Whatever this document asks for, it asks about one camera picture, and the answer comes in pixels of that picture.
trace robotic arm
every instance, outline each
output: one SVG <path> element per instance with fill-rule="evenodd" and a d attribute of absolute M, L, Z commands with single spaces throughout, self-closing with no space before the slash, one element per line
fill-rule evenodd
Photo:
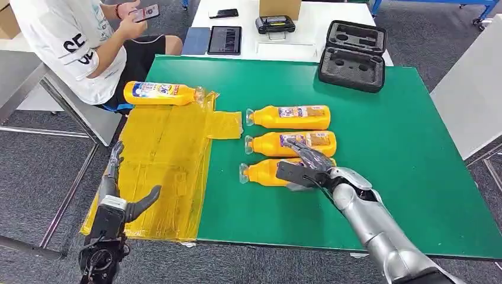
<path fill-rule="evenodd" d="M 138 218 L 160 195 L 160 186 L 137 203 L 129 203 L 119 197 L 117 179 L 119 158 L 124 145 L 119 141 L 112 149 L 105 174 L 98 188 L 98 209 L 91 232 L 79 255 L 82 272 L 81 284 L 112 283 L 119 271 L 119 262 L 130 252 L 126 245 L 124 226 Z"/>
<path fill-rule="evenodd" d="M 321 188 L 349 221 L 387 283 L 464 284 L 418 250 L 364 177 L 345 167 L 333 167 L 324 154 L 299 141 L 290 139 L 287 146 L 306 167 L 280 162 L 276 177 L 306 188 Z"/>

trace black shorts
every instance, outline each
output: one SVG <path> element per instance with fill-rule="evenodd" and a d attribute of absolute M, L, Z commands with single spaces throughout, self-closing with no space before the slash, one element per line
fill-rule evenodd
<path fill-rule="evenodd" d="M 130 81 L 144 82 L 153 60 L 155 59 L 155 54 L 166 53 L 165 36 L 159 37 L 158 35 L 151 35 L 140 37 L 135 40 L 142 43 L 135 43 L 132 40 L 125 41 L 124 47 L 127 52 L 127 61 L 125 62 L 126 66 L 124 71 L 122 71 L 120 75 L 113 96 L 106 103 L 96 105 L 98 108 L 121 114 L 128 114 L 129 111 L 134 108 L 134 105 L 129 104 L 124 99 L 125 85 Z"/>

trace black phone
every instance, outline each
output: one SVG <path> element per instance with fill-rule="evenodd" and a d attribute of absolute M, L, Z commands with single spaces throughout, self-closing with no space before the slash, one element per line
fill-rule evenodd
<path fill-rule="evenodd" d="M 154 4 L 136 11 L 130 12 L 130 14 L 135 14 L 134 22 L 142 22 L 148 19 L 152 19 L 160 16 L 158 4 Z"/>
<path fill-rule="evenodd" d="M 209 19 L 230 18 L 238 16 L 239 12 L 237 12 L 237 9 L 226 9 L 226 10 L 219 10 L 216 13 L 216 15 L 210 15 Z"/>

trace gray carpet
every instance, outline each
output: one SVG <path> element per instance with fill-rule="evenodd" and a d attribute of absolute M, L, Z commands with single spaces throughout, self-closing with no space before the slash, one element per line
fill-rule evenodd
<path fill-rule="evenodd" d="M 148 34 L 181 38 L 194 17 L 177 0 L 160 3 L 162 16 L 150 21 Z M 376 23 L 389 33 L 388 49 L 396 65 L 416 66 L 432 90 L 474 41 L 479 31 L 470 22 L 480 7 L 385 2 Z M 75 130 L 67 116 L 16 112 L 9 125 Z M 91 143 L 77 138 L 0 133 L 0 234 L 39 243 L 79 170 Z M 32 258 L 0 249 L 0 283 L 78 283 L 77 252 L 83 243 L 79 227 L 91 204 L 109 152 L 99 149 L 49 248 L 68 253 L 61 261 Z M 502 174 L 502 159 L 493 158 Z M 502 226 L 502 192 L 482 162 L 469 167 L 497 224 Z M 168 242 L 131 240 L 116 283 L 380 283 L 366 257 L 347 253 L 248 246 L 200 244 L 186 248 Z M 502 272 L 490 262 L 436 260 L 468 283 L 502 283 Z"/>

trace yellow plastic sheet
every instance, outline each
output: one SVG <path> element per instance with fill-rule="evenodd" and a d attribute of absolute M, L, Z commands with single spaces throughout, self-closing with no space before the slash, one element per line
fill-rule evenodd
<path fill-rule="evenodd" d="M 171 241 L 197 237 L 210 158 L 208 137 L 239 138 L 236 129 L 242 129 L 234 125 L 239 124 L 240 113 L 214 112 L 215 96 L 210 93 L 202 105 L 138 105 L 131 111 L 120 136 L 124 143 L 120 197 L 137 202 L 154 185 L 162 189 L 152 207 L 125 225 L 128 237 Z M 216 135 L 213 129 L 219 130 Z M 96 203 L 97 197 L 82 226 L 83 234 L 91 230 Z"/>
<path fill-rule="evenodd" d="M 207 124 L 207 137 L 211 139 L 239 139 L 243 132 L 242 113 L 214 111 Z"/>

